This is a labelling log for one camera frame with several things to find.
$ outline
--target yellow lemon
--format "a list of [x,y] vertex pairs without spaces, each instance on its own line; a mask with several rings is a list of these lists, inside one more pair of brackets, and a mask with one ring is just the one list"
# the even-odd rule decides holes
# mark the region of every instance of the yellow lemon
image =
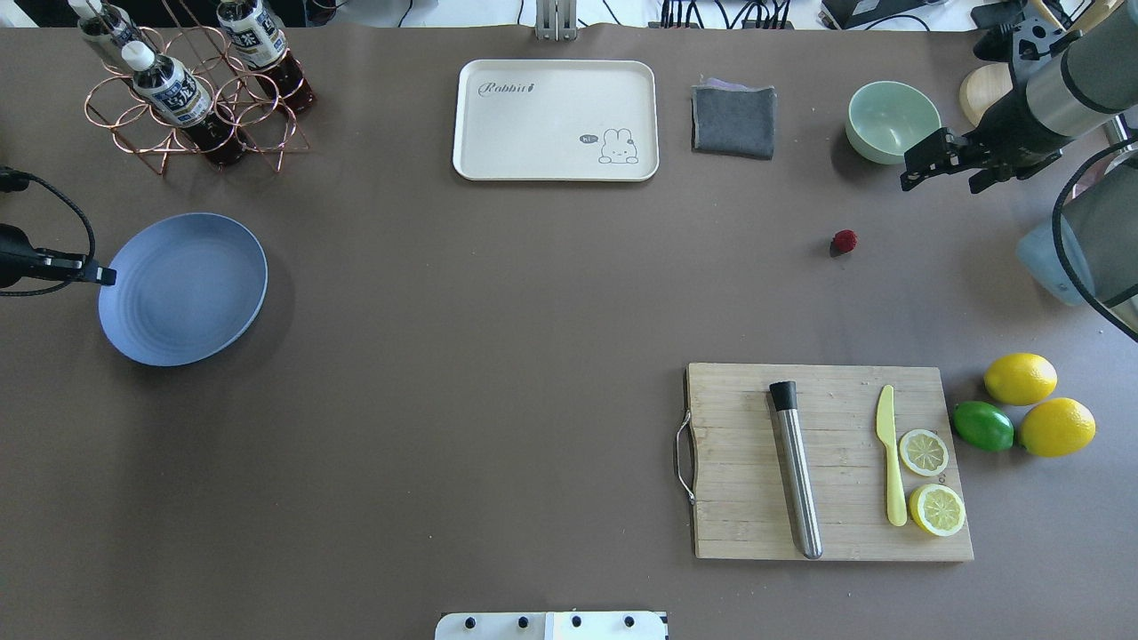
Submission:
[[914,474],[932,477],[948,468],[948,445],[929,429],[913,429],[901,436],[897,451]]
[[1045,458],[1074,453],[1094,437],[1095,417],[1070,397],[1056,397],[1032,408],[1020,425],[1020,444]]
[[1024,407],[1034,404],[1055,391],[1058,376],[1042,355],[1009,353],[984,371],[984,386],[998,402]]
[[909,494],[909,515],[933,535],[953,535],[964,526],[964,500],[942,484],[925,484]]

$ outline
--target green bowl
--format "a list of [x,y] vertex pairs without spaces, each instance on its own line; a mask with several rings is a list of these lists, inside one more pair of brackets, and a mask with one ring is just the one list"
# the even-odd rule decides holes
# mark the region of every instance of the green bowl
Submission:
[[858,89],[846,112],[846,137],[857,153],[880,164],[901,164],[905,151],[940,129],[940,114],[924,93],[882,80]]

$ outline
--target white bottle cap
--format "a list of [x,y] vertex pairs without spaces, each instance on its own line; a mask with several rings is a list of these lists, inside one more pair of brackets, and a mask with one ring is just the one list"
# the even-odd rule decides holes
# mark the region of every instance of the white bottle cap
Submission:
[[123,47],[123,61],[134,71],[146,71],[154,64],[154,50],[134,40]]
[[84,20],[93,18],[99,15],[99,11],[102,10],[102,0],[67,0],[67,3],[71,5],[72,10],[74,10],[75,14]]

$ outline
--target table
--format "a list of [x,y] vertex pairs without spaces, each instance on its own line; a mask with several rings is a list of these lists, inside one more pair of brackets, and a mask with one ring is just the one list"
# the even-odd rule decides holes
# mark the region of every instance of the table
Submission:
[[[251,329],[183,368],[121,356],[92,285],[0,304],[0,635],[412,639],[446,612],[577,607],[666,610],[675,639],[1130,637],[1136,345],[1013,256],[1103,141],[971,196],[962,175],[902,194],[843,139],[880,79],[965,130],[974,38],[297,31],[313,151],[159,179],[83,120],[100,75],[74,32],[0,31],[0,163],[80,203],[99,257],[213,211],[270,263]],[[648,64],[659,172],[456,175],[459,69],[496,57]],[[701,74],[777,89],[773,161],[691,151]],[[42,189],[0,220],[84,246]],[[831,259],[844,228],[860,244]],[[951,405],[1013,351],[1050,359],[1099,433],[1056,460],[959,443],[974,561],[694,558],[671,463],[688,362],[934,366]]]

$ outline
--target white tray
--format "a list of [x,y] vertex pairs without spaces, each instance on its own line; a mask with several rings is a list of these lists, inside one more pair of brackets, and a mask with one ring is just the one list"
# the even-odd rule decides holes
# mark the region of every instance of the white tray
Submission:
[[459,74],[454,169],[468,180],[646,180],[655,77],[634,60],[473,60]]

